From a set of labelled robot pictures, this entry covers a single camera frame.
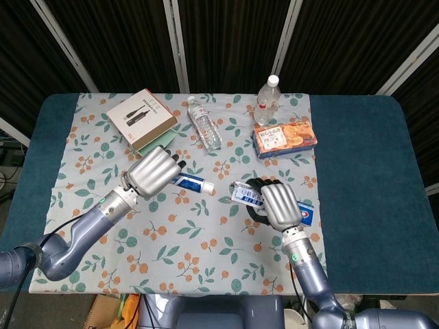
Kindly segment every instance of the orange snack box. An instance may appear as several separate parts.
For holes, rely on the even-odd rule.
[[[317,144],[309,121],[255,128],[252,137],[260,159],[306,151]]]

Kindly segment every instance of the toothpaste tube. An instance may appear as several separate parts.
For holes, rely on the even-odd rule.
[[[208,193],[209,195],[212,195],[213,188],[215,187],[214,184],[207,182],[203,178],[188,175],[187,173],[180,173],[178,176],[174,177],[171,184],[198,193]]]
[[[235,188],[232,193],[232,201],[245,204],[256,209],[265,209],[262,195],[257,193],[249,184],[235,181],[232,183],[232,186]],[[314,215],[313,206],[304,204],[302,202],[297,202],[297,204],[299,205],[299,209],[302,213],[301,223],[306,226],[311,226]]]

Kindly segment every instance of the green leaf pattern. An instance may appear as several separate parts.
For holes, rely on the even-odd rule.
[[[135,163],[136,159],[132,156],[128,158],[126,153],[129,148],[126,139],[106,115],[129,96],[80,94],[57,180],[47,200],[49,212],[45,232],[73,218],[73,213],[78,214],[77,210],[80,214],[90,210],[120,184],[122,171]],[[255,96],[207,93],[196,97],[209,111],[223,139],[222,149],[208,153],[200,146],[202,141],[186,115],[187,95],[157,96],[172,112],[177,113],[178,110],[180,113],[174,127],[178,135],[168,148],[173,154],[177,150],[187,150],[185,156],[190,158],[185,158],[187,166],[184,172],[214,183],[215,194],[210,196],[184,190],[183,195],[181,188],[168,185],[149,199],[139,197],[135,216],[131,216],[130,220],[125,216],[105,233],[87,251],[68,278],[52,282],[41,270],[37,270],[30,291],[103,293],[107,289],[110,292],[116,289],[120,293],[161,293],[159,286],[164,282],[167,286],[173,284],[174,289],[184,295],[258,295],[263,289],[270,292],[272,288],[272,283],[269,287],[263,285],[265,279],[273,282],[276,278],[275,286],[283,285],[281,293],[291,294],[289,271],[285,267],[288,259],[281,250],[281,235],[265,225],[253,227],[253,235],[248,230],[241,232],[243,222],[249,216],[244,205],[231,202],[233,190],[230,190],[229,184],[235,180],[245,182],[262,176],[278,178],[292,185],[299,200],[318,209],[313,150],[273,157],[267,165],[266,159],[256,158],[251,137]],[[308,95],[284,94],[271,123],[311,120],[309,108]],[[215,166],[217,161],[222,166]],[[215,171],[216,167],[221,168],[221,172]],[[305,176],[313,182],[312,188],[310,184],[302,184]],[[179,204],[176,203],[178,195],[181,195]],[[175,216],[173,221],[168,220],[171,215]],[[149,220],[157,224],[154,233],[157,238],[154,240],[152,231],[144,233],[149,227]],[[308,236],[318,235],[319,239],[313,240],[313,246],[326,270],[319,221],[319,212],[315,211],[313,224],[305,231]],[[66,241],[70,241],[70,227],[63,228]],[[207,249],[202,249],[204,242],[208,244]],[[140,273],[139,264],[136,270],[131,271],[130,265],[135,262],[127,261],[130,255],[138,255],[140,249],[146,250],[141,257],[141,263],[147,264],[145,273]],[[178,263],[184,260],[186,253],[193,259],[199,258],[199,263],[192,264],[186,273],[190,273],[191,280],[187,276],[177,277],[181,273]]]

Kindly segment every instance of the floor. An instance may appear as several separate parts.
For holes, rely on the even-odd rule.
[[[13,174],[14,168],[0,167],[6,177]],[[9,182],[17,183],[21,170]],[[16,185],[6,184],[0,190],[0,196],[13,190]],[[0,205],[0,234],[8,217],[11,201]],[[1,318],[7,311],[13,293],[0,293],[0,326]],[[34,295],[21,293],[14,310],[9,329],[79,329],[84,325],[94,295]],[[430,316],[439,324],[439,296],[409,296],[403,301],[392,301],[398,308],[418,310]]]

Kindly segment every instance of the orange berry pattern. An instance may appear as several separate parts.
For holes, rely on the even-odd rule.
[[[87,213],[118,184],[138,153],[106,114],[128,94],[81,94],[66,134],[66,147],[51,193],[45,232]],[[187,116],[187,96],[158,94],[177,117],[177,135],[167,146],[187,164],[182,172],[215,185],[213,195],[167,185],[157,195],[137,197],[128,211],[84,255],[71,276],[51,282],[38,270],[31,290],[67,293],[165,293],[188,296],[292,294],[289,262],[280,233],[254,222],[244,205],[231,201],[230,183],[250,178],[291,184],[298,200],[311,204],[306,227],[326,269],[318,212],[318,177],[313,151],[258,159],[252,142],[254,95],[196,95],[222,137],[207,151]],[[285,94],[272,120],[312,120],[309,98]],[[58,234],[70,241],[71,225]]]

